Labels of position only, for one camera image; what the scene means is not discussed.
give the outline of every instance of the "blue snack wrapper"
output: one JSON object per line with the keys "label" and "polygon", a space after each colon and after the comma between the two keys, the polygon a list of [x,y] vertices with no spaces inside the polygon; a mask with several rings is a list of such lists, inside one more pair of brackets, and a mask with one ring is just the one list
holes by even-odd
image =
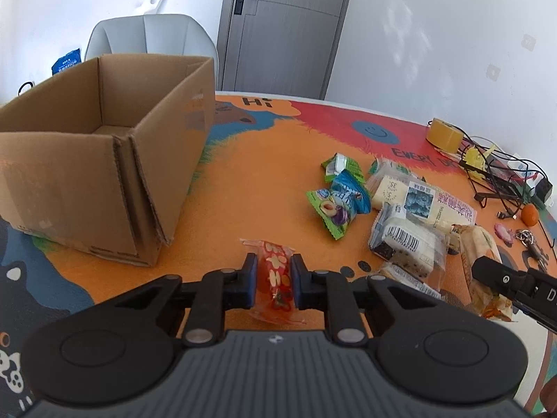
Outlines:
{"label": "blue snack wrapper", "polygon": [[368,191],[348,170],[336,176],[328,190],[307,192],[306,196],[335,240],[344,236],[356,214],[371,211]]}
{"label": "blue snack wrapper", "polygon": [[59,58],[56,63],[54,63],[52,66],[52,75],[65,71],[65,69],[79,63],[81,63],[81,49],[78,48],[64,55],[62,58]]}

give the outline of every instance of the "tape roll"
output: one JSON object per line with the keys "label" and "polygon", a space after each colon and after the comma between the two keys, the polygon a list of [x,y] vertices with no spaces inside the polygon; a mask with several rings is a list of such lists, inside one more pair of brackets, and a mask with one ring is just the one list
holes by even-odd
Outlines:
{"label": "tape roll", "polygon": [[449,154],[456,154],[464,134],[441,119],[433,119],[425,139],[436,148]]}

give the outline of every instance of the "snack package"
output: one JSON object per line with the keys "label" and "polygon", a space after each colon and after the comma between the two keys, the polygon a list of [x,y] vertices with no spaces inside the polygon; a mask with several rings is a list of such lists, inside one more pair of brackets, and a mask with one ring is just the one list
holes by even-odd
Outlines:
{"label": "snack package", "polygon": [[406,168],[404,165],[401,165],[394,160],[385,159],[384,157],[378,157],[373,161],[371,167],[369,168],[368,174],[372,177],[368,179],[366,187],[368,189],[373,188],[374,190],[377,190],[377,187],[379,187],[379,182],[381,182],[383,176],[396,176],[397,174],[406,174],[406,176],[411,176],[414,179],[424,180],[420,179],[417,174],[412,173],[412,171]]}
{"label": "snack package", "polygon": [[487,256],[501,262],[494,238],[481,226],[455,225],[455,229],[460,234],[462,268],[474,311],[488,319],[497,318],[511,322],[512,302],[472,278],[472,265],[476,259]]}
{"label": "snack package", "polygon": [[402,205],[422,221],[449,234],[449,253],[457,254],[460,242],[458,235],[452,232],[452,225],[473,225],[476,211],[453,195],[408,174],[408,170],[396,162],[382,160],[377,165],[375,174],[366,182],[372,196],[371,206],[381,209],[385,202]]}
{"label": "snack package", "polygon": [[58,58],[56,63],[52,65],[52,75],[58,74],[58,72],[65,71],[73,65],[81,63],[81,49],[72,50],[66,53],[62,58]]}
{"label": "snack package", "polygon": [[264,240],[242,240],[242,243],[257,247],[257,288],[250,315],[271,324],[303,324],[294,306],[290,276],[290,257],[294,250]]}
{"label": "snack package", "polygon": [[439,291],[445,277],[448,236],[400,204],[383,204],[373,223],[369,249]]}
{"label": "snack package", "polygon": [[427,284],[422,283],[419,279],[411,276],[410,273],[406,272],[406,270],[401,269],[399,266],[393,264],[392,262],[383,262],[377,273],[379,275],[386,276],[391,280],[398,281],[399,283],[411,287],[412,289],[416,289],[417,291],[441,300],[441,294],[439,292],[437,292],[432,287],[429,287]]}
{"label": "snack package", "polygon": [[325,160],[321,164],[325,168],[325,182],[331,182],[335,177],[337,177],[344,170],[348,170],[355,179],[363,184],[366,182],[364,179],[364,174],[361,172],[360,165],[354,159],[346,157],[343,154],[336,153],[333,157]]}
{"label": "snack package", "polygon": [[356,214],[371,211],[366,189],[348,170],[332,180],[329,190],[306,192],[306,196],[335,240],[343,237]]}

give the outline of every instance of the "chair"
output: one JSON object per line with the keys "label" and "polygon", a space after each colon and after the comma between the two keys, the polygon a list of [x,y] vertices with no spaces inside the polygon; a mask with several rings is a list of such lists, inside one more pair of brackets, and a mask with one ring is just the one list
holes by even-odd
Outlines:
{"label": "chair", "polygon": [[215,82],[217,80],[217,49],[203,27],[184,14],[147,14],[102,20],[91,33],[85,60],[105,53],[213,57]]}

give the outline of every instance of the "door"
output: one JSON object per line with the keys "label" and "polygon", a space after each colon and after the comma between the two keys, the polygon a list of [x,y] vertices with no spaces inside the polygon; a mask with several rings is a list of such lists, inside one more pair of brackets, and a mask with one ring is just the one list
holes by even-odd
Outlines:
{"label": "door", "polygon": [[323,97],[345,3],[233,0],[222,89]]}

